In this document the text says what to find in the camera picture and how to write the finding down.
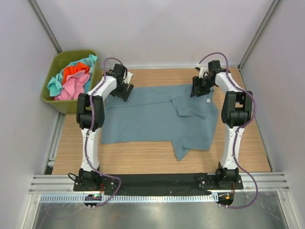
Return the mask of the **blue-grey t shirt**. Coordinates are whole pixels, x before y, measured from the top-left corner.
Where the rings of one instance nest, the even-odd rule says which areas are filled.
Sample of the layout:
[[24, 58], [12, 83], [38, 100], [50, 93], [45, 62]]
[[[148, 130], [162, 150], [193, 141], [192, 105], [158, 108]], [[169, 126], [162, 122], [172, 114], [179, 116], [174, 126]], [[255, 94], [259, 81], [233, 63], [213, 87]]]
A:
[[108, 96], [101, 143], [170, 141], [178, 161], [191, 149], [208, 151], [219, 114], [214, 91], [191, 97], [191, 90], [190, 84], [139, 87], [126, 102]]

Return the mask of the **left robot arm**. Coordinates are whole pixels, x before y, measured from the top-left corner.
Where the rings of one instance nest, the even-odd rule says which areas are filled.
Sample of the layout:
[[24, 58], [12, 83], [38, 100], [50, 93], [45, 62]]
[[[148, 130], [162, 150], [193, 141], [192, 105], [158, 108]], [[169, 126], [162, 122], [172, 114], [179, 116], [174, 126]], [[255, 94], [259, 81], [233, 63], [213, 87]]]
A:
[[79, 174], [74, 180], [74, 191], [95, 191], [102, 185], [98, 139], [105, 120], [104, 100], [111, 95], [126, 102], [133, 89], [130, 84], [132, 76], [124, 65], [116, 63], [93, 89], [79, 94], [76, 121], [81, 129], [83, 156]]

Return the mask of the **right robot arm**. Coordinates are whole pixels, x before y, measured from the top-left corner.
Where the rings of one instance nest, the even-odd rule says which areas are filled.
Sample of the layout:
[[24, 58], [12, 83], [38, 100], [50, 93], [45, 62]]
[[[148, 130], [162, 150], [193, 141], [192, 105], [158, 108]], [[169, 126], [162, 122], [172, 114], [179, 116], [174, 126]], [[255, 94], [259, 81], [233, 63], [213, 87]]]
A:
[[207, 67], [198, 63], [195, 69], [199, 75], [193, 77], [191, 97], [207, 95], [214, 86], [225, 93], [221, 111], [226, 132], [224, 152], [210, 180], [221, 189], [232, 188], [233, 184], [239, 182], [238, 154], [245, 125], [252, 118], [253, 94], [241, 88], [218, 60], [210, 61]]

